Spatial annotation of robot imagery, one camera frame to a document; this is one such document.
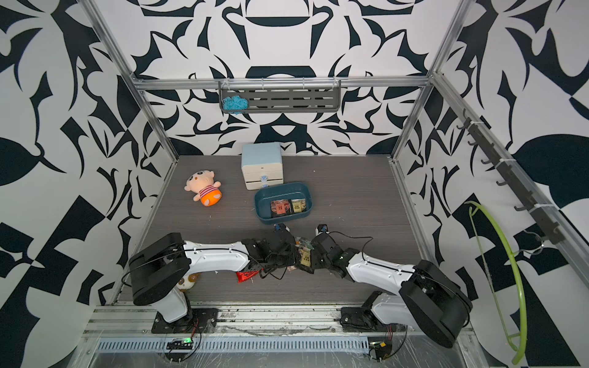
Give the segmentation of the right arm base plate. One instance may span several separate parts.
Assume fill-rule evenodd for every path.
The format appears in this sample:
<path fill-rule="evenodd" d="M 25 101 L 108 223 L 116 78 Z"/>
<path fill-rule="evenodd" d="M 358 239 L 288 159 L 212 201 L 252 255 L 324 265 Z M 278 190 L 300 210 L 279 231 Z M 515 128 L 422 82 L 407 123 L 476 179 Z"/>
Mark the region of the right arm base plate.
<path fill-rule="evenodd" d="M 383 324 L 370 309 L 344 307 L 339 320 L 344 332 L 396 332 L 394 324 Z"/>

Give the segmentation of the beige label floral tea bag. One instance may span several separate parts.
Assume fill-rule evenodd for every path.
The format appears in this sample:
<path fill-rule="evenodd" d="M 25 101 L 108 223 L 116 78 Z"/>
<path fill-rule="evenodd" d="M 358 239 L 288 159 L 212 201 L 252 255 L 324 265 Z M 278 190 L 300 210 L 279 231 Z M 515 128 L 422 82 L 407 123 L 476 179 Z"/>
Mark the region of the beige label floral tea bag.
<path fill-rule="evenodd" d="M 303 246 L 300 247 L 298 251 L 300 254 L 300 266 L 302 266 L 302 268 L 312 269 L 312 250 L 307 246 Z"/>

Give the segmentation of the pink label tea bag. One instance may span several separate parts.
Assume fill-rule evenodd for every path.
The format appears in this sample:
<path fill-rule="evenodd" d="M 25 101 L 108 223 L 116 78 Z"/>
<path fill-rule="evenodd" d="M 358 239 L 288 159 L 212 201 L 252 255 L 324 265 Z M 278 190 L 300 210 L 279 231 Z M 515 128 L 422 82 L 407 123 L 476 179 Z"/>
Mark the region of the pink label tea bag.
<path fill-rule="evenodd" d="M 278 218 L 291 215 L 291 204 L 288 199 L 271 201 L 271 217 Z"/>

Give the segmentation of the yellow label tea bag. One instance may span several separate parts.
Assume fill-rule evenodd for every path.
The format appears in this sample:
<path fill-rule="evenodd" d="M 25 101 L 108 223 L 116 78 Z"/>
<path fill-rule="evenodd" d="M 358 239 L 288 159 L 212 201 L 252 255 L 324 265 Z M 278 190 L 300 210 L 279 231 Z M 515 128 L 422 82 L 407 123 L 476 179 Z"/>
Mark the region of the yellow label tea bag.
<path fill-rule="evenodd" d="M 306 199 L 291 199 L 290 204 L 292 214 L 304 213 L 307 210 Z"/>

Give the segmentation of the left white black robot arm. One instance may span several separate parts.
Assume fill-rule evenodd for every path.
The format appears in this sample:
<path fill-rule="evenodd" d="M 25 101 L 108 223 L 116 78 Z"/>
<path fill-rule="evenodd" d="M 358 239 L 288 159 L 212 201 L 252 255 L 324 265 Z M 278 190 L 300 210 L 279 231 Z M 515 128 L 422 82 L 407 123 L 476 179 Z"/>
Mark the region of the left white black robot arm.
<path fill-rule="evenodd" d="M 133 304 L 151 306 L 167 323 L 189 313 L 180 282 L 192 274 L 213 271 L 271 274 L 289 268 L 299 256 L 296 240 L 283 224 L 263 239 L 244 239 L 225 245 L 202 244 L 170 233 L 136 253 L 129 261 Z"/>

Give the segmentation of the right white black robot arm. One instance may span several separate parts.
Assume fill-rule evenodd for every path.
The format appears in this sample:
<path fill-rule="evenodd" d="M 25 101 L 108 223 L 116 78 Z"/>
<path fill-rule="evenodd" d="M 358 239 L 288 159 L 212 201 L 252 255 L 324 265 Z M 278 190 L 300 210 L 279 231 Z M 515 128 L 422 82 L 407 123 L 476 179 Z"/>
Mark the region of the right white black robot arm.
<path fill-rule="evenodd" d="M 401 265 L 343 250 L 328 232 L 311 240 L 311 268 L 326 269 L 351 282 L 373 285 L 383 292 L 368 304 L 371 317 L 382 324 L 419 328 L 438 345 L 451 348 L 468 325 L 472 302 L 434 263 Z"/>

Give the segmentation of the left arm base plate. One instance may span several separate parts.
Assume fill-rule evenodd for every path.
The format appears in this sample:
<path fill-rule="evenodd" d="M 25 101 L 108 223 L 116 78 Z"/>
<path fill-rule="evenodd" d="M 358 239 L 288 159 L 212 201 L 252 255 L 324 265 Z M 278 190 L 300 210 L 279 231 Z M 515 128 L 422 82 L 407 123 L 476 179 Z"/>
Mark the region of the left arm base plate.
<path fill-rule="evenodd" d="M 168 323 L 162 314 L 157 312 L 151 333 L 191 334 L 193 330 L 196 330 L 197 333 L 207 333 L 216 327 L 218 315 L 218 308 L 196 308 L 191 309 L 187 316 L 173 323 Z"/>

